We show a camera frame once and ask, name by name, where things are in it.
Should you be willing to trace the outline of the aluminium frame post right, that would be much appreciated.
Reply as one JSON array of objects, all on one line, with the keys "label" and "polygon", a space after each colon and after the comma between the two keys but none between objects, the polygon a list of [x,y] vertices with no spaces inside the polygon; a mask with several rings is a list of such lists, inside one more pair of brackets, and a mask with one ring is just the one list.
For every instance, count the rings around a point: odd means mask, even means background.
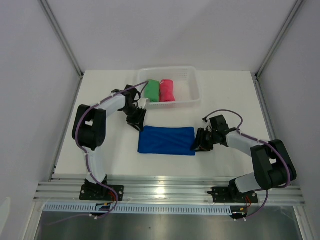
[{"label": "aluminium frame post right", "polygon": [[290,28],[294,24],[295,19],[298,17],[301,9],[303,8],[306,0],[295,0],[293,6],[291,7],[289,13],[287,14],[284,22],[282,23],[277,35],[275,36],[270,48],[268,49],[262,63],[260,64],[257,72],[255,73],[255,79],[259,81],[263,72],[266,70],[274,55],[278,51],[282,42],[284,41],[286,35],[288,34]]}]

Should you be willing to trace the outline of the white plastic basket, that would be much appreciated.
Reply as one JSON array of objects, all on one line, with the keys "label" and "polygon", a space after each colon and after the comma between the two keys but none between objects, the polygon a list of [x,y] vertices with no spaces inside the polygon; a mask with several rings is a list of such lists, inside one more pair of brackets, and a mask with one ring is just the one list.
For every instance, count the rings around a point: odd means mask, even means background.
[{"label": "white plastic basket", "polygon": [[198,71],[192,66],[166,66],[143,68],[137,72],[136,82],[147,80],[160,82],[163,79],[173,81],[175,101],[151,102],[148,109],[167,109],[193,107],[202,100]]}]

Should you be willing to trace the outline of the green microfiber towel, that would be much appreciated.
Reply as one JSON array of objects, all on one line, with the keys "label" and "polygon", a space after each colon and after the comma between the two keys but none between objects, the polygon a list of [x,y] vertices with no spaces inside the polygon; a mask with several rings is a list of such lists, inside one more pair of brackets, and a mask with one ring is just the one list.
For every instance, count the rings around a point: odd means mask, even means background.
[{"label": "green microfiber towel", "polygon": [[144,89],[144,97],[149,99],[151,103],[158,103],[160,99],[160,82],[149,79]]}]

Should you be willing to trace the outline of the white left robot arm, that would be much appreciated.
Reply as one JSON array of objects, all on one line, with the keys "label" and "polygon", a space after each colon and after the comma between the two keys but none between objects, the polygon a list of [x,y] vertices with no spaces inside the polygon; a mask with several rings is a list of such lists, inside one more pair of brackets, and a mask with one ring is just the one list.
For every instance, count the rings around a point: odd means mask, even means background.
[{"label": "white left robot arm", "polygon": [[147,84],[145,81],[137,85],[127,85],[124,90],[115,89],[108,97],[93,105],[78,106],[72,138],[84,154],[86,180],[94,184],[90,192],[97,200],[105,199],[109,193],[109,188],[105,185],[107,173],[100,151],[107,137],[107,119],[116,112],[123,112],[127,124],[142,132],[149,100],[142,97],[138,87],[145,87]]}]

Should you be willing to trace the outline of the aluminium frame post left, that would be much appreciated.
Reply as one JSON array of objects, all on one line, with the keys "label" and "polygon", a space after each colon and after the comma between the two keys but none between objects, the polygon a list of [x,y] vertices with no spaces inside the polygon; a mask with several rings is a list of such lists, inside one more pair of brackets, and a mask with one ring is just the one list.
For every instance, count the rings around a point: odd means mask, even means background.
[{"label": "aluminium frame post left", "polygon": [[56,18],[50,3],[48,0],[38,0],[39,5],[41,6],[44,15],[46,16],[53,32],[55,33],[60,45],[62,46],[65,55],[69,59],[73,69],[75,70],[76,74],[80,79],[83,78],[84,73],[81,70],[81,67],[76,59],[76,56],[74,55],[74,52],[58,22],[58,19]]}]

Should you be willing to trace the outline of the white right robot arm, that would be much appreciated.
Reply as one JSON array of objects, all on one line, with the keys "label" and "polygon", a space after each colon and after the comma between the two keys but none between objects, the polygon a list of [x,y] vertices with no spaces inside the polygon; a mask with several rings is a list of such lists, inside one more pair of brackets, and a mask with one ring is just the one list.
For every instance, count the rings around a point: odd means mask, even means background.
[{"label": "white right robot arm", "polygon": [[191,150],[210,152],[214,145],[236,149],[252,160],[253,172],[230,181],[228,196],[239,202],[251,191],[285,188],[297,179],[297,171],[284,143],[275,139],[264,141],[230,128],[223,115],[209,119],[206,128],[199,128]]}]

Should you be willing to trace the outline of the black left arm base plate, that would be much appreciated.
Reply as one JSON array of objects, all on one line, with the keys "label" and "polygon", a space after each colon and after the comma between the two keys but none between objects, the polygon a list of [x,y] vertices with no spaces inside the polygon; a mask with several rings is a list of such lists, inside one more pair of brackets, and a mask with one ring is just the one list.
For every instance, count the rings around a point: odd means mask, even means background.
[{"label": "black left arm base plate", "polygon": [[115,202],[116,193],[118,195],[118,201],[123,200],[125,187],[123,185],[107,185],[114,191],[111,191],[97,183],[92,183],[87,179],[81,186],[79,193],[79,199],[82,201],[107,201]]}]

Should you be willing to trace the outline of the aluminium frame post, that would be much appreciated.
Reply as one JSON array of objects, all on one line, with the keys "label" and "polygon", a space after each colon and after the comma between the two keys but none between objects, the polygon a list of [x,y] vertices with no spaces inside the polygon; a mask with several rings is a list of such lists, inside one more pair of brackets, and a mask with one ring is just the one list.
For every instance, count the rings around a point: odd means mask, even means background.
[{"label": "aluminium frame post", "polygon": [[263,72],[266,70],[274,55],[278,51],[282,42],[284,41],[286,35],[288,34],[290,28],[294,24],[295,19],[298,17],[301,9],[303,8],[306,0],[295,0],[293,6],[291,7],[289,13],[287,14],[284,22],[282,23],[277,35],[275,36],[270,48],[268,49],[262,63],[260,64],[257,72],[255,73],[255,79],[259,81]]},{"label": "aluminium frame post", "polygon": [[53,32],[55,33],[60,45],[62,46],[65,55],[69,59],[73,69],[75,70],[76,74],[80,79],[83,78],[84,73],[81,70],[81,67],[76,59],[76,56],[74,55],[74,52],[58,22],[58,19],[56,18],[50,3],[48,0],[38,0],[39,5],[41,6],[44,15],[46,16]]}]

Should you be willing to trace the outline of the aluminium front rail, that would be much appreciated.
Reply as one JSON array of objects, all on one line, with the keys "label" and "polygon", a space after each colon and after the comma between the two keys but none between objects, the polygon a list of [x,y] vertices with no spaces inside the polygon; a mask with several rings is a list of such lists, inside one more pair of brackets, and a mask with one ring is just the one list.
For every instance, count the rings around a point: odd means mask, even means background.
[{"label": "aluminium front rail", "polygon": [[[37,186],[34,201],[77,202],[83,174],[54,174]],[[170,177],[109,175],[110,185],[123,185],[123,202],[128,204],[204,205],[212,204],[212,187],[226,187],[229,177]]]}]

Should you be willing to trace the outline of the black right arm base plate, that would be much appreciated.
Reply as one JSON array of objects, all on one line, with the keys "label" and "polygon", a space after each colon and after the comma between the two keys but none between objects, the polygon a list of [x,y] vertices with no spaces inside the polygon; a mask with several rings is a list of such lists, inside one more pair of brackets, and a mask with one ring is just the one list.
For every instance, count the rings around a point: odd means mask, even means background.
[{"label": "black right arm base plate", "polygon": [[242,193],[239,192],[235,186],[215,186],[212,187],[207,194],[212,196],[214,203],[258,203],[258,196],[254,191]]}]

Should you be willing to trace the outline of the pink microfiber towel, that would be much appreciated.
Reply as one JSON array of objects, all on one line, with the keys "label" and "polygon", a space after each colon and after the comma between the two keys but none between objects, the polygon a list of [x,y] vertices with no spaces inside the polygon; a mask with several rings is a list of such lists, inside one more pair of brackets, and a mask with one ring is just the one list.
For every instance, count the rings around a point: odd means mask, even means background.
[{"label": "pink microfiber towel", "polygon": [[174,82],[171,79],[163,79],[159,85],[159,101],[174,102]]}]

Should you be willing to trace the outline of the blue microfiber towel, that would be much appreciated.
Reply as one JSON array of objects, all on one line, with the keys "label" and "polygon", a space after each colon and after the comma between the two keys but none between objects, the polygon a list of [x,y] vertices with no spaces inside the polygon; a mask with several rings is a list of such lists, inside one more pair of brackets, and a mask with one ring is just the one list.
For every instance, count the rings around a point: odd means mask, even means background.
[{"label": "blue microfiber towel", "polygon": [[195,141],[193,127],[145,126],[139,133],[137,152],[175,156],[195,156],[191,147]]}]

